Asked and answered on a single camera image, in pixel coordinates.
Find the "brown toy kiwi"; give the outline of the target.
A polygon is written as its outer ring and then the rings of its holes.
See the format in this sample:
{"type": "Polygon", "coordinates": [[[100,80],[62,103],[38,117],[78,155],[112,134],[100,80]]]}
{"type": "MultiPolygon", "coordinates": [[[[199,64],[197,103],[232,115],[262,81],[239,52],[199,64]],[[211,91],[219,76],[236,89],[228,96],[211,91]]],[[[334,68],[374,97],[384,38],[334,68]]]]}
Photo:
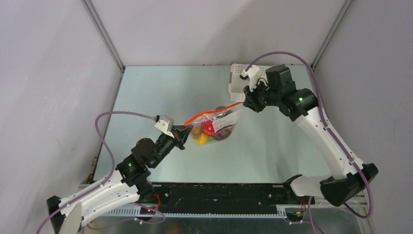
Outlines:
{"type": "Polygon", "coordinates": [[[200,126],[194,126],[191,135],[193,139],[199,139],[202,135],[202,128],[200,126]]]}

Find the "clear zip bag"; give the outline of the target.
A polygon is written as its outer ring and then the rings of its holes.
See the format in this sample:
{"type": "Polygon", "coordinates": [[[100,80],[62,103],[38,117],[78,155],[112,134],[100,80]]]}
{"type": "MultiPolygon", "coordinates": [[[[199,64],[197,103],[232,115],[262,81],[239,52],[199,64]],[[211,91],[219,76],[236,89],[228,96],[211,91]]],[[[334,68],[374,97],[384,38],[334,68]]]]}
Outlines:
{"type": "Polygon", "coordinates": [[[218,111],[215,111],[215,110],[198,113],[195,116],[193,116],[191,119],[187,120],[184,124],[185,125],[192,124],[193,127],[194,126],[201,127],[201,124],[204,121],[212,120],[215,132],[217,132],[218,130],[228,125],[233,125],[233,131],[234,131],[237,123],[239,122],[241,118],[241,114],[243,111],[243,103],[236,102],[234,104],[226,106],[226,109],[227,109],[227,113],[225,115],[220,115],[218,111]]]}

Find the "dark maroon toy fig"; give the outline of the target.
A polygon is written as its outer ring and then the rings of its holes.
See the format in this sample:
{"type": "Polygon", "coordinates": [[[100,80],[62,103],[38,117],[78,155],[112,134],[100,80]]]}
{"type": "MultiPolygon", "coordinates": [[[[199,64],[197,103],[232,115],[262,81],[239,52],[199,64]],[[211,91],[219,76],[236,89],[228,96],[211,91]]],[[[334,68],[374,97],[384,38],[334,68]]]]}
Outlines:
{"type": "Polygon", "coordinates": [[[233,131],[233,125],[228,125],[226,127],[223,127],[222,129],[218,130],[215,135],[214,135],[214,140],[216,141],[222,141],[227,139],[233,131]]]}

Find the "yellow green toy mango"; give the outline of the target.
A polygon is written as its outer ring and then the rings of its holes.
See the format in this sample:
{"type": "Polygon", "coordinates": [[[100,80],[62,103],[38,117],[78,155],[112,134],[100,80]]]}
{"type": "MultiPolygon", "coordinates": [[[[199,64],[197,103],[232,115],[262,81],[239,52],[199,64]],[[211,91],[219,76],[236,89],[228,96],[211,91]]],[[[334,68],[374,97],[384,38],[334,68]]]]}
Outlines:
{"type": "Polygon", "coordinates": [[[209,136],[204,133],[201,133],[200,137],[197,139],[194,139],[193,141],[197,145],[205,145],[209,141],[209,136]]]}

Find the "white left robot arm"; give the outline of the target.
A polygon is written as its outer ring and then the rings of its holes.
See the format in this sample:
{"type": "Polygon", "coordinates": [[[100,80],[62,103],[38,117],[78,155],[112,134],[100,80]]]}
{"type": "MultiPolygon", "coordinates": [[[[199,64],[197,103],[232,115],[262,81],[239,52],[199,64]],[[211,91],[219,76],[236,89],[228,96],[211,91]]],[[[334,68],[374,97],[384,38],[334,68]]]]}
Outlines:
{"type": "Polygon", "coordinates": [[[142,138],[112,173],[68,197],[50,197],[47,207],[54,233],[62,232],[69,217],[77,218],[74,231],[78,233],[83,226],[113,209],[152,201],[155,191],[148,181],[150,169],[158,166],[172,149],[184,150],[192,129],[192,124],[173,125],[171,135],[162,133],[156,141],[142,138]]]}

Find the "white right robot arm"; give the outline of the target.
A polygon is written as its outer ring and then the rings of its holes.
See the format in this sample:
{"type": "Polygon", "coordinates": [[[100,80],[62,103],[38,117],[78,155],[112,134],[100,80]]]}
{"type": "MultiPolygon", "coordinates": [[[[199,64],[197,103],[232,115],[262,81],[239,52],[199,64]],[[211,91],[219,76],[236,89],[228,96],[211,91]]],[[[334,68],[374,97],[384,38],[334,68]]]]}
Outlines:
{"type": "Polygon", "coordinates": [[[296,88],[287,66],[269,67],[262,77],[260,67],[249,65],[241,71],[240,78],[248,80],[243,89],[244,107],[256,113],[267,106],[278,107],[311,138],[330,170],[328,176],[295,175],[288,179],[283,184],[286,202],[295,204],[303,196],[318,196],[339,207],[366,189],[378,174],[373,163],[364,163],[341,141],[316,95],[310,89],[296,88]]]}

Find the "red toy wax apple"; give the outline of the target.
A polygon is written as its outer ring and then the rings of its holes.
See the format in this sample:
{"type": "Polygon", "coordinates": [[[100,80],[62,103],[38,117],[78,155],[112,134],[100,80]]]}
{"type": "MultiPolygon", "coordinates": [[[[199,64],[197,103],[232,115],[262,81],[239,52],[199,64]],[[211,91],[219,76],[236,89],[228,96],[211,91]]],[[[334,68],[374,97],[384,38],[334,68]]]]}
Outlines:
{"type": "Polygon", "coordinates": [[[213,126],[213,121],[212,120],[207,120],[204,121],[201,124],[201,130],[202,133],[206,134],[209,137],[213,137],[215,136],[215,130],[214,130],[214,126],[213,126]]]}

